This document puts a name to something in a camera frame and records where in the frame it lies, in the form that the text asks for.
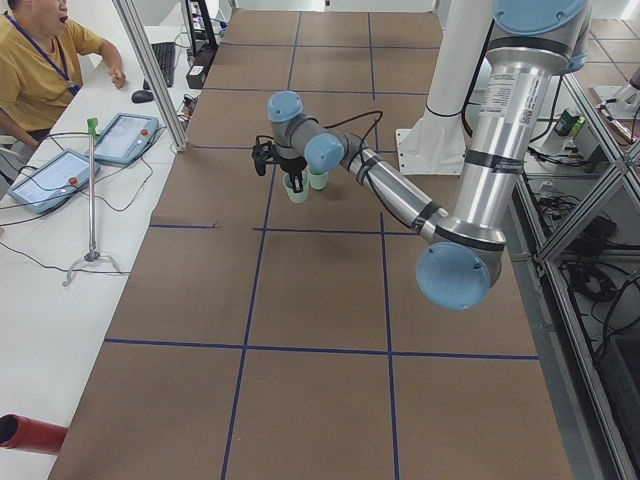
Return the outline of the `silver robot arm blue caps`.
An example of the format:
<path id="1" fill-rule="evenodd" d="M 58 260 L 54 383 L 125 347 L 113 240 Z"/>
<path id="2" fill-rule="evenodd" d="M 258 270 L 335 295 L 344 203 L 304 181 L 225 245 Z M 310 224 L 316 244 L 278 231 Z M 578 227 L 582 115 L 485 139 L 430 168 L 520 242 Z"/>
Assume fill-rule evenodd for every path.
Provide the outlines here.
<path id="1" fill-rule="evenodd" d="M 590 25 L 587 1 L 497 1 L 487 45 L 491 67 L 478 125 L 467 149 L 453 208 L 446 210 L 353 134 L 322 126 L 298 94 L 269 98 L 273 137 L 256 143 L 259 175 L 279 166 L 295 192 L 303 170 L 342 167 L 369 188 L 428 245 L 416 267 L 422 293 L 434 304 L 466 310 L 481 303 L 501 272 L 501 225 L 550 80 L 583 66 Z"/>

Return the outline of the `person's hand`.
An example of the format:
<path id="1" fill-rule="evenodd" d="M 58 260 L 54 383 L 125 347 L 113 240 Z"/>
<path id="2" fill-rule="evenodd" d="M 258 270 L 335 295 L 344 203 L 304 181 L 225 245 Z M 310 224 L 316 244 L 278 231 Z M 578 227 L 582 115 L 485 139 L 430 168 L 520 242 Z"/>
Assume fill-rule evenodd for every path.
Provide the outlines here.
<path id="1" fill-rule="evenodd" d="M 110 62 L 108 65 L 108 72 L 111 83 L 116 89 L 122 89 L 126 85 L 127 79 L 121 60 Z"/>

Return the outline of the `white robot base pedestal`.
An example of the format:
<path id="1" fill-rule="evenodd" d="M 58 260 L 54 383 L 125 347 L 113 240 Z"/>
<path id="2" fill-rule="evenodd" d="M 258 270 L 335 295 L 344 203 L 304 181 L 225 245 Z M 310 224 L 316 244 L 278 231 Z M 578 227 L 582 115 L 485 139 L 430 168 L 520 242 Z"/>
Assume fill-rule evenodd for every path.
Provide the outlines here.
<path id="1" fill-rule="evenodd" d="M 423 116 L 396 131 L 400 171 L 405 175 L 457 175 L 466 151 L 463 110 L 483 62 L 493 20 L 492 3 L 439 1 L 443 38 Z"/>

